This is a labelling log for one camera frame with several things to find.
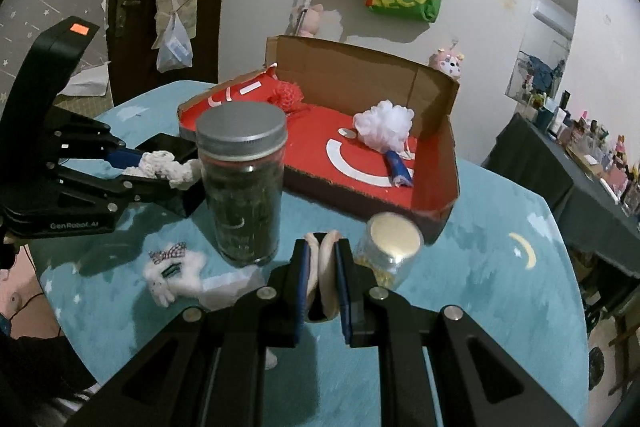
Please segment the white mesh bath pouf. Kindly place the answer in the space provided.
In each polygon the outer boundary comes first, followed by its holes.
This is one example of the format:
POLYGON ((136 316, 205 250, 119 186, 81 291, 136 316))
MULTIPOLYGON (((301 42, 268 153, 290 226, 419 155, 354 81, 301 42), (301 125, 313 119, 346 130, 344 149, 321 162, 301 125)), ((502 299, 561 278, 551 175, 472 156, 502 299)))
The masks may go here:
POLYGON ((392 150, 400 153, 405 150, 412 128, 414 112, 412 109, 395 105, 390 100, 378 102, 352 118, 352 125, 358 139, 371 150, 386 153, 392 150))

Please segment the pink plush on wall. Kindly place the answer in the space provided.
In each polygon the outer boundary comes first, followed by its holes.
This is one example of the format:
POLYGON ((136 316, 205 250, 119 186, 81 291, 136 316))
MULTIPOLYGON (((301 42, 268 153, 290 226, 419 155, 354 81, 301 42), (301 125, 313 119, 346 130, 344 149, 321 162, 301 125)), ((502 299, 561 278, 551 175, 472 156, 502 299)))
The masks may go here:
POLYGON ((464 60, 462 53, 457 53, 453 48, 438 49, 430 56, 428 66, 438 70, 448 77, 459 80, 461 77, 461 65, 464 60))

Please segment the white tissue cloth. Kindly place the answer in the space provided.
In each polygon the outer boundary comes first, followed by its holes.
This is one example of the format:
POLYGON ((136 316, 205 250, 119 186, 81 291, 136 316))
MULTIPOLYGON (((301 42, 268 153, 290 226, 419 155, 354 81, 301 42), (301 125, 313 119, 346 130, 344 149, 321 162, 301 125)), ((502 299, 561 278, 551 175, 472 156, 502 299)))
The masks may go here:
POLYGON ((264 285, 262 271, 256 265, 250 265, 204 280, 198 302, 208 311, 230 308, 241 297, 264 285))

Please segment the pink plush with stick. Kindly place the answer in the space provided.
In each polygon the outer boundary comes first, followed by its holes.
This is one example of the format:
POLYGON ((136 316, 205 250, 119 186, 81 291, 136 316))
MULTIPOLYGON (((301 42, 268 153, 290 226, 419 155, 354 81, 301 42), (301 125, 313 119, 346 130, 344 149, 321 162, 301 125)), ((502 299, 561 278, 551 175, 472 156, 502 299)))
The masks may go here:
POLYGON ((304 0, 292 12, 291 29, 295 37, 314 38, 320 29, 323 5, 313 4, 314 0, 304 0))

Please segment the dark green clothed table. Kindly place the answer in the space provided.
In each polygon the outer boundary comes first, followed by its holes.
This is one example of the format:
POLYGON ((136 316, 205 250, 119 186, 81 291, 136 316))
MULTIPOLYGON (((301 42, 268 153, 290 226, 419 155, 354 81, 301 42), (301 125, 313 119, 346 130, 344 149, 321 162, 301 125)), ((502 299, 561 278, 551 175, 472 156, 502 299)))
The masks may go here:
POLYGON ((594 254, 630 277, 640 269, 636 221, 616 205, 605 188, 515 114, 497 135, 483 167, 541 196, 548 204, 565 244, 594 254))

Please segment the white knotted rope toy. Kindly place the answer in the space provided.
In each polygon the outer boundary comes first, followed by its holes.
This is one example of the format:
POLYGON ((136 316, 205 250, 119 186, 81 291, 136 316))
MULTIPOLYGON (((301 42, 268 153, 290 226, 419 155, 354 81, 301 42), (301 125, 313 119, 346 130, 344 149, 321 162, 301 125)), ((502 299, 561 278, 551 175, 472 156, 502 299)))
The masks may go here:
POLYGON ((186 191, 202 179, 202 164, 198 159, 189 159, 183 164, 176 161, 168 150, 143 153, 137 166, 127 167, 124 176, 164 180, 171 188, 186 191))

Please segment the wall mirror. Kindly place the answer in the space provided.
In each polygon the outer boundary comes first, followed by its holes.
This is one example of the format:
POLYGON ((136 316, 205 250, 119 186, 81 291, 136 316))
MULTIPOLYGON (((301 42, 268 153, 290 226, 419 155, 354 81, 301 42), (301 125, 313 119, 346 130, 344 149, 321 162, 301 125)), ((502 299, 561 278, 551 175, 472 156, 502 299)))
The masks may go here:
POLYGON ((530 0, 524 36, 506 96, 526 105, 554 98, 572 47, 579 0, 530 0))

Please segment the red-lined cardboard box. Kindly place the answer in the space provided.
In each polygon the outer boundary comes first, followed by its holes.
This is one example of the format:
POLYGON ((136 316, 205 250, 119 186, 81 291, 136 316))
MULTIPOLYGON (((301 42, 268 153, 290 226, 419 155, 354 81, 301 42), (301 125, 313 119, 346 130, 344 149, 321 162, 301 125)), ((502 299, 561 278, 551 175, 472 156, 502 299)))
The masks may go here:
POLYGON ((284 186, 362 219, 380 212, 412 220, 433 244, 460 188, 450 113, 459 83, 426 65, 371 49, 313 38, 270 37, 265 67, 195 95, 177 109, 179 131, 227 102, 267 102, 278 81, 296 83, 304 106, 288 116, 284 186), (413 110, 399 156, 413 187, 394 187, 381 153, 358 139, 352 118, 383 100, 413 110))

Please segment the small jar yellow beads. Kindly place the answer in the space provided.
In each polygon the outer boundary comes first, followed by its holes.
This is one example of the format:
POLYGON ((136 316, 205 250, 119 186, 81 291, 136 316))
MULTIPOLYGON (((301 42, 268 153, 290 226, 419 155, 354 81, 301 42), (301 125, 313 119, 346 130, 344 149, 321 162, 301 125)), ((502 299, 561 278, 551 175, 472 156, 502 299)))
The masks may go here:
POLYGON ((411 220, 382 212, 368 221, 352 255, 357 265, 372 270, 378 286, 397 289, 422 247, 422 233, 411 220))

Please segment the white plush bunny with bow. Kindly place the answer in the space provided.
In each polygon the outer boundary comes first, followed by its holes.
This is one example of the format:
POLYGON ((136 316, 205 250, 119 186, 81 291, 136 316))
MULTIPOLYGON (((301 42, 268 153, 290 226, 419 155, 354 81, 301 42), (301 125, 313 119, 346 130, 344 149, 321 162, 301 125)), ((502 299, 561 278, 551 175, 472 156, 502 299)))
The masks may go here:
POLYGON ((201 272, 207 261, 204 254, 180 242, 152 251, 149 257, 142 275, 157 306, 168 308, 178 297, 201 296, 201 272))

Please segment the red foam net sleeve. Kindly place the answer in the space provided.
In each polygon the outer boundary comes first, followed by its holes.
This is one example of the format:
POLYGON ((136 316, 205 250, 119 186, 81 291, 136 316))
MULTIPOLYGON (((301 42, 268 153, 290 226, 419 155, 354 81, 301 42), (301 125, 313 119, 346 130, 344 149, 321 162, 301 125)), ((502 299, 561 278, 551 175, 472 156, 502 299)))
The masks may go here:
POLYGON ((278 80, 267 98, 267 102, 279 107, 285 114, 292 114, 304 106, 304 94, 299 85, 278 80))

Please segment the blue cloth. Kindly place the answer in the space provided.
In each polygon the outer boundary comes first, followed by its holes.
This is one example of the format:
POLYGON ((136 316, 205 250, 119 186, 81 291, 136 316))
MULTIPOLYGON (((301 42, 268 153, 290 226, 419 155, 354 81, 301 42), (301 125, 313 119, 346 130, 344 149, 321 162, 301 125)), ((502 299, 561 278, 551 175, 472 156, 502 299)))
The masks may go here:
POLYGON ((386 150, 384 160, 390 173, 390 183, 394 187, 413 187, 411 173, 398 153, 394 150, 386 150))

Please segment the plastic bag on door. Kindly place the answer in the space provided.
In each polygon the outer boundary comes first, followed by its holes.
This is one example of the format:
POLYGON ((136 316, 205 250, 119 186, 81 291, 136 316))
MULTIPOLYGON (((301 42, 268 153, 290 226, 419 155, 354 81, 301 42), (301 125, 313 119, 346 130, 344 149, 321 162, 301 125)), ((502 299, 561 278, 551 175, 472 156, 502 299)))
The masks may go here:
POLYGON ((163 74, 170 70, 190 68, 193 62, 191 39, 177 13, 172 13, 160 39, 156 69, 163 74))

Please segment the dark jar with metal lid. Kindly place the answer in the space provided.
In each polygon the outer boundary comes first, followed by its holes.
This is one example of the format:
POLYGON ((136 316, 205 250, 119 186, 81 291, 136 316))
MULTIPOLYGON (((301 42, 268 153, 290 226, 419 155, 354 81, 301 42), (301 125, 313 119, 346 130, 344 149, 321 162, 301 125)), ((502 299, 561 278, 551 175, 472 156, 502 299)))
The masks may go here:
POLYGON ((215 245, 236 267, 278 252, 286 141, 285 113, 266 102, 227 102, 196 121, 215 245))

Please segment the beige powder puff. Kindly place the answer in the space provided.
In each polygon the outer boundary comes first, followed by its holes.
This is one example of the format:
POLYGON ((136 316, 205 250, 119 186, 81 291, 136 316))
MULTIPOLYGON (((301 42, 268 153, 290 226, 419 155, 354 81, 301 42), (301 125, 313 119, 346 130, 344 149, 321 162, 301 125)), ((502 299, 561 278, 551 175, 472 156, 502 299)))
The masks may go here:
POLYGON ((309 249, 309 277, 306 283, 306 321, 330 321, 340 312, 336 286, 334 246, 342 238, 333 230, 318 239, 314 233, 304 236, 309 249))

